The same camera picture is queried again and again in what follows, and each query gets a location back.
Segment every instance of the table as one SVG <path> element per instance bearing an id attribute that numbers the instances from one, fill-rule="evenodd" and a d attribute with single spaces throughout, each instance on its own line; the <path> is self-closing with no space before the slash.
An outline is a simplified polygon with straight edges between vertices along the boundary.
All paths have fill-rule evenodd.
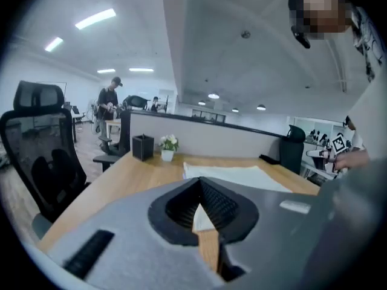
<path id="1" fill-rule="evenodd" d="M 121 127 L 121 119 L 106 120 L 106 137 L 110 138 L 110 126 Z"/>
<path id="2" fill-rule="evenodd" d="M 106 204 L 133 193 L 183 179 L 183 163 L 194 166 L 251 167 L 258 166 L 275 181 L 295 193 L 317 195 L 319 187 L 280 165 L 261 159 L 212 158 L 176 154 L 170 163 L 160 155 L 141 162 L 127 153 L 88 186 L 56 220 L 38 247 L 47 252 L 66 232 L 75 229 Z"/>
<path id="3" fill-rule="evenodd" d="M 335 175 L 334 174 L 328 174 L 326 171 L 319 170 L 315 168 L 314 166 L 311 166 L 310 164 L 306 163 L 305 161 L 301 161 L 301 166 L 306 168 L 305 173 L 302 175 L 302 177 L 306 178 L 308 177 L 309 171 L 312 171 L 314 173 L 317 173 L 321 176 L 323 176 L 326 179 L 329 179 L 330 181 L 334 179 Z"/>
<path id="4" fill-rule="evenodd" d="M 75 119 L 83 118 L 84 116 L 85 116 L 85 114 L 73 114 L 73 113 L 71 113 L 71 117 L 73 119 L 73 140 L 74 140 L 74 143 L 77 142 L 77 134 L 75 131 Z"/>

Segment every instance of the floor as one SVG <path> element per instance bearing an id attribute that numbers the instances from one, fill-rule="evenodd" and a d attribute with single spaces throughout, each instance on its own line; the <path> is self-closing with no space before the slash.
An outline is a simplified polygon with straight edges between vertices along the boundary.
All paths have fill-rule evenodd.
<path id="1" fill-rule="evenodd" d="M 87 181 L 93 182 L 102 174 L 102 166 L 94 163 L 95 156 L 103 154 L 99 148 L 98 135 L 91 132 L 91 124 L 77 124 L 77 143 L 74 143 L 78 159 L 87 175 Z M 111 132 L 113 142 L 119 140 L 118 128 L 113 127 Z M 12 166 L 0 170 L 0 187 L 3 207 L 18 232 L 20 238 L 28 243 L 36 243 L 37 236 L 31 228 L 33 218 L 39 209 Z"/>

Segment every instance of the person's hand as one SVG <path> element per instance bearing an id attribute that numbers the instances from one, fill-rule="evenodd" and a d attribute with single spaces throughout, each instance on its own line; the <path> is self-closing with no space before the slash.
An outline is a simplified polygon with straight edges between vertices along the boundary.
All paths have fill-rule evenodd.
<path id="1" fill-rule="evenodd" d="M 369 162 L 367 150 L 357 150 L 355 152 L 340 153 L 335 160 L 336 170 L 345 168 L 362 167 Z"/>

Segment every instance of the recessed light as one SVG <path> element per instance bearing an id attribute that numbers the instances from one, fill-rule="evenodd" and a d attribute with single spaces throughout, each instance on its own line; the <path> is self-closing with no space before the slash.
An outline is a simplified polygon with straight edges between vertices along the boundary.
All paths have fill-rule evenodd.
<path id="1" fill-rule="evenodd" d="M 56 37 L 54 41 L 52 41 L 50 44 L 47 45 L 45 50 L 52 51 L 54 48 L 56 48 L 62 42 L 63 42 L 63 40 L 61 38 Z"/>
<path id="2" fill-rule="evenodd" d="M 104 69 L 104 70 L 98 70 L 98 73 L 110 73 L 115 72 L 115 69 Z"/>
<path id="3" fill-rule="evenodd" d="M 214 93 L 214 92 L 209 94 L 208 97 L 211 98 L 211 99 L 219 99 L 219 95 Z"/>
<path id="4" fill-rule="evenodd" d="M 153 69 L 148 68 L 129 68 L 129 71 L 131 72 L 153 72 Z"/>
<path id="5" fill-rule="evenodd" d="M 87 26 L 95 24 L 96 22 L 100 22 L 100 21 L 103 21 L 104 19 L 108 19 L 114 16 L 115 16 L 115 12 L 112 8 L 110 8 L 109 10 L 105 10 L 100 13 L 94 14 L 90 17 L 87 17 L 86 19 L 80 21 L 78 24 L 75 24 L 75 27 L 81 30 Z"/>

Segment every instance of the white ceiling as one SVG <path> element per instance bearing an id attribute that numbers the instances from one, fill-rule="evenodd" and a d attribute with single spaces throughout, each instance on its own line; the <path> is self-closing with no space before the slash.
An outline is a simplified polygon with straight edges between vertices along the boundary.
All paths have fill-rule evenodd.
<path id="1" fill-rule="evenodd" d="M 116 17 L 83 30 L 74 26 L 109 8 Z M 156 76 L 174 85 L 163 0 L 37 0 L 15 36 L 29 50 L 100 79 L 112 74 L 98 74 L 98 69 L 114 68 L 116 76 L 130 77 L 135 75 L 129 67 L 144 67 L 155 69 L 148 78 Z M 45 52 L 56 36 L 63 44 Z"/>
<path id="2" fill-rule="evenodd" d="M 348 33 L 302 47 L 287 1 L 187 0 L 181 100 L 240 114 L 263 103 L 271 113 L 342 120 L 368 84 L 364 59 Z M 216 102 L 207 97 L 213 91 Z"/>

